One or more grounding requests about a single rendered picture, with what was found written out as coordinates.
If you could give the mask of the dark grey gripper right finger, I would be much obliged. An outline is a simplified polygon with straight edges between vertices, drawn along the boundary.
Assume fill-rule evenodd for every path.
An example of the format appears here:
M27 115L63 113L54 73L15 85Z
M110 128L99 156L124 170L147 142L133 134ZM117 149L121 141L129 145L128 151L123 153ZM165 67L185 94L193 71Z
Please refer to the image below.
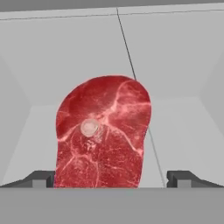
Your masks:
M224 188L224 185L217 185L207 180L198 178L190 171L168 171L166 177L168 179L166 186L171 188Z

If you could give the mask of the red raw steak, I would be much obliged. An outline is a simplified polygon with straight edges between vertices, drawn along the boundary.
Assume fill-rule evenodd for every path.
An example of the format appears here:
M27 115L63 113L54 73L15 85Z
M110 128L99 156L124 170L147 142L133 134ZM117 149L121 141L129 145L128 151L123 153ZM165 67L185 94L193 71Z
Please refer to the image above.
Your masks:
M138 81L106 75L76 87L56 115L56 188L137 188L151 101Z

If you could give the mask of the pale grey open container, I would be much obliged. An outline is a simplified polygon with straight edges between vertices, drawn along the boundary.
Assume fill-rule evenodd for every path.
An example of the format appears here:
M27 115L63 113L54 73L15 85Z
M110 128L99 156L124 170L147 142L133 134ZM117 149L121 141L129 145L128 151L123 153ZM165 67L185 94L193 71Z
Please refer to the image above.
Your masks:
M4 182L55 168L59 105L106 74L150 94L141 186L169 170L224 185L224 10L0 20Z

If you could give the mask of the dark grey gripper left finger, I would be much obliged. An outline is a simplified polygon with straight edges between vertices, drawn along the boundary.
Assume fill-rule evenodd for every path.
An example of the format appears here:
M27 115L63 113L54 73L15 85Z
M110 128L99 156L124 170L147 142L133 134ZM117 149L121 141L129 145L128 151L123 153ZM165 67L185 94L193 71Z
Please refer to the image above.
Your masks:
M27 177L5 184L3 188L53 188L55 171L33 171Z

